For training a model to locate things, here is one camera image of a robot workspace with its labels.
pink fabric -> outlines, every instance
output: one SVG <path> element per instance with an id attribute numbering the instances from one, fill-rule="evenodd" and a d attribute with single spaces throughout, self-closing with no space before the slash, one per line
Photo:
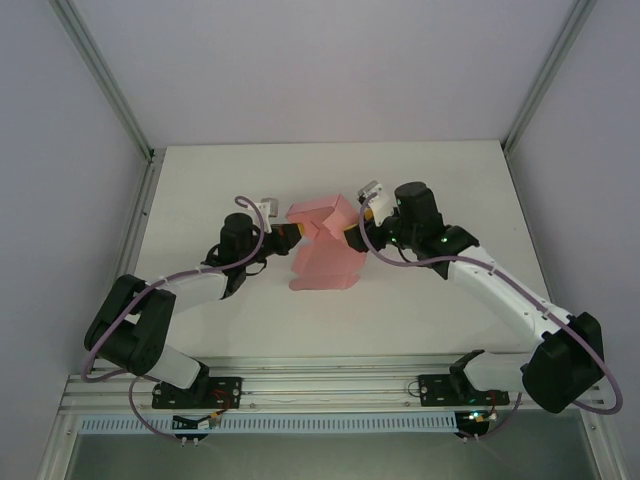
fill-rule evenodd
<path id="1" fill-rule="evenodd" d="M 291 270 L 299 275 L 289 283 L 291 290 L 344 290 L 360 279 L 366 253 L 349 248 L 344 229 L 357 223 L 358 212 L 342 195 L 292 205 L 291 223 L 304 226 L 312 243 L 300 247 Z"/>

white table surface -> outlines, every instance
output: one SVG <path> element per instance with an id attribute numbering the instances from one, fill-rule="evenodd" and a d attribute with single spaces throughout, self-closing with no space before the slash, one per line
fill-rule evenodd
<path id="1" fill-rule="evenodd" d="M 199 264 L 218 243 L 224 217 L 239 211 L 236 195 L 279 198 L 283 220 L 292 203 L 325 195 L 342 193 L 357 206 L 357 190 L 372 179 L 391 193 L 426 182 L 446 223 L 466 228 L 510 273 L 546 294 L 497 141 L 170 147 L 135 273 L 155 280 Z M 491 312 L 430 270 L 369 255 L 349 290 L 292 292 L 293 258 L 270 258 L 233 297 L 174 317 L 169 344 L 203 357 L 520 350 Z"/>

